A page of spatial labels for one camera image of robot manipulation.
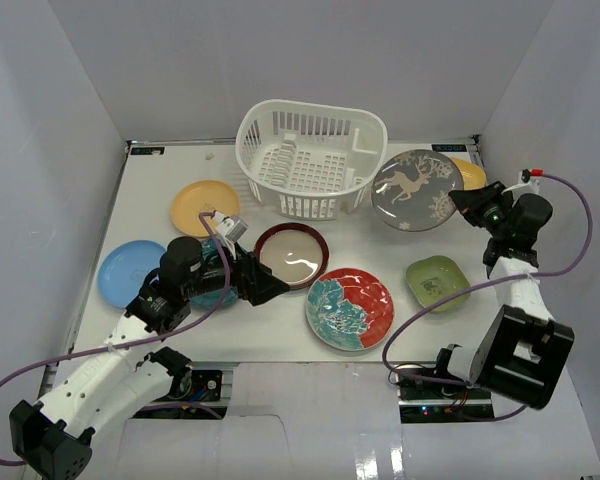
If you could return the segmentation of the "dark red rimmed plate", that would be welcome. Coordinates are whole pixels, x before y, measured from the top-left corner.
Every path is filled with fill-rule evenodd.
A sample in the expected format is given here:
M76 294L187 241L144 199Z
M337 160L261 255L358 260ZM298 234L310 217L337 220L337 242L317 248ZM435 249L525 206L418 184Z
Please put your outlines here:
M260 235L254 252L291 290L308 288L325 271L330 251L324 237L309 225L286 222Z

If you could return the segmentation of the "grey deer pattern plate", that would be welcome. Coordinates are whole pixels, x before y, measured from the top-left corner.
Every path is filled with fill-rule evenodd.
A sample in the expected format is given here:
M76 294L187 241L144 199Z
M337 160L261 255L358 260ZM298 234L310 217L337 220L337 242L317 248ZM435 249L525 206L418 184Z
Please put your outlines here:
M445 223L456 211L449 193L464 188L458 167L427 149L400 153L387 161L372 183L375 213L388 226L423 232Z

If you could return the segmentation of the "red teal floral plate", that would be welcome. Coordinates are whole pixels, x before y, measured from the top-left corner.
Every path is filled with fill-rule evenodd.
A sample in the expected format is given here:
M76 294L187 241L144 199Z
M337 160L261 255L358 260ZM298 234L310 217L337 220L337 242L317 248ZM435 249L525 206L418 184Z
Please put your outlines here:
M393 325L395 306L387 287L374 275L357 268L339 268L311 285L305 316L326 345L357 353L384 341Z

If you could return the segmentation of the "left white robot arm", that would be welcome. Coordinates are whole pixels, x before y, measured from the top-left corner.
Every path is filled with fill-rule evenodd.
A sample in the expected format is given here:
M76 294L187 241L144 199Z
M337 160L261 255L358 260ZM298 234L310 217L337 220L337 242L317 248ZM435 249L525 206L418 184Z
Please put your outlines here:
M225 289L253 306L290 287L241 247L219 250L220 265L203 258L191 237L172 240L143 281L138 295L109 335L64 382L35 403L10 412L14 452L44 479L75 479L88 465L95 442L154 400L186 397L192 362L164 345L191 313L193 297Z

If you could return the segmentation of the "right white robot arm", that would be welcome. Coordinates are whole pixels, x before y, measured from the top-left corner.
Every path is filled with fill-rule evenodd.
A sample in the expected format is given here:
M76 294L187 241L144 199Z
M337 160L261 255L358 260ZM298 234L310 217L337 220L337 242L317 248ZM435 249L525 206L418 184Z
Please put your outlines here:
M575 340L573 330L555 321L535 279L539 230L552 205L535 193L515 197L500 182L476 190L453 190L450 199L474 227L491 238L483 254L495 280L499 310L476 348L451 344L440 350L431 374L433 390L452 399L477 386L532 409L544 408Z

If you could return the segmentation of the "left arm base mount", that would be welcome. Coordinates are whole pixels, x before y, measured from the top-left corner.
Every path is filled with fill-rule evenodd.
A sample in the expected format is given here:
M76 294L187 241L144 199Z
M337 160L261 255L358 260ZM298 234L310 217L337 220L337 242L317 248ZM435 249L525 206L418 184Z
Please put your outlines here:
M164 396L159 402L200 403L220 414L226 410L221 406L223 380L222 370L194 370L185 393L179 393L176 397Z

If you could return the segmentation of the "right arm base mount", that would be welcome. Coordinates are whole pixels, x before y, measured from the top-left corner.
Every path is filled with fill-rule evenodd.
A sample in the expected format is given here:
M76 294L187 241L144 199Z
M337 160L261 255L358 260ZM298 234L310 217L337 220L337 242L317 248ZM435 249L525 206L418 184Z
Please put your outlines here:
M400 420L407 424L447 424L493 420L491 393L480 389L409 379L404 372L432 376L432 364L402 364L401 373L389 372L397 389Z

